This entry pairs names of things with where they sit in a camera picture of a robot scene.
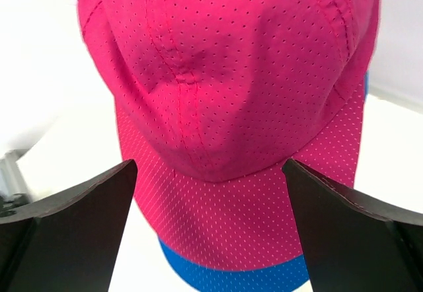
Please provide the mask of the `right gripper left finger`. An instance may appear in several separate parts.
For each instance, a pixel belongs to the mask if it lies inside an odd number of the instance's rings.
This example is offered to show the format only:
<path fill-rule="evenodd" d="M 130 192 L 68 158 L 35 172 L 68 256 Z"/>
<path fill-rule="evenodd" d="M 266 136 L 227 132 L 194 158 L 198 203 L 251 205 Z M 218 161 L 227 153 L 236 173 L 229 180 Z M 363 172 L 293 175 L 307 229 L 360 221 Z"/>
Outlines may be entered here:
<path fill-rule="evenodd" d="M 128 160 L 38 201 L 1 197 L 1 290 L 108 291 L 136 177 Z"/>

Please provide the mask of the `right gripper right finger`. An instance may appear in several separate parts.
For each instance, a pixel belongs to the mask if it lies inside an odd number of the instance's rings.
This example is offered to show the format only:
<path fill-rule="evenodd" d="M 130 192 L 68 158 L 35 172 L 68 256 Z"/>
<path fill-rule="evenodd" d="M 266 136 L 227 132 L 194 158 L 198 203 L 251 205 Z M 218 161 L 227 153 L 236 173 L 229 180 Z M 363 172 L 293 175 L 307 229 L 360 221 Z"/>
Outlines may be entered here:
<path fill-rule="evenodd" d="M 314 291 L 422 290 L 422 214 L 293 159 L 282 171 Z"/>

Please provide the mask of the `blue cap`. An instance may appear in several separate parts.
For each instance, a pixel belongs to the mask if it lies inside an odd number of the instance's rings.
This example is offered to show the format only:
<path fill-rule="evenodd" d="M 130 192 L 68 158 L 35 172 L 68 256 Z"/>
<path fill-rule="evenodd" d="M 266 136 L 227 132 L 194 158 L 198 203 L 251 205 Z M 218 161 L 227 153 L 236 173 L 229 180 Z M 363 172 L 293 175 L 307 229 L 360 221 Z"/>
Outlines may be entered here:
<path fill-rule="evenodd" d="M 318 164 L 306 151 L 296 156 L 300 162 L 348 187 L 354 185 L 360 146 L 345 145 L 346 150 L 342 151 L 334 142 L 338 138 L 351 143 L 361 141 L 364 102 L 368 92 L 367 81 L 366 73 L 362 86 L 348 101 L 350 106 L 343 108 L 349 114 L 358 117 L 355 122 L 348 120 L 342 122 L 343 125 L 350 124 L 354 128 L 348 129 L 337 125 L 330 133 L 317 140 L 316 146 L 320 148 L 319 159 L 326 161 L 327 164 Z M 167 262 L 176 274 L 198 291 L 299 291 L 309 282 L 303 255 L 257 270 L 221 271 L 197 265 L 173 252 L 163 242 L 160 245 Z"/>

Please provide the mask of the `pink cap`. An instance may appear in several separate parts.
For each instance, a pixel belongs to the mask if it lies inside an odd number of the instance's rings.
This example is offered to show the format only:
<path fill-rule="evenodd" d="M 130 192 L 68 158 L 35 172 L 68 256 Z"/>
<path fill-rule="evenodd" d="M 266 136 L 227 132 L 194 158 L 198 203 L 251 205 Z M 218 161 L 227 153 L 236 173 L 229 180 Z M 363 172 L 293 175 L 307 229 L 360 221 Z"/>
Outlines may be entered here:
<path fill-rule="evenodd" d="M 282 166 L 354 184 L 379 0 L 78 0 L 135 200 L 195 264 L 301 255 Z"/>

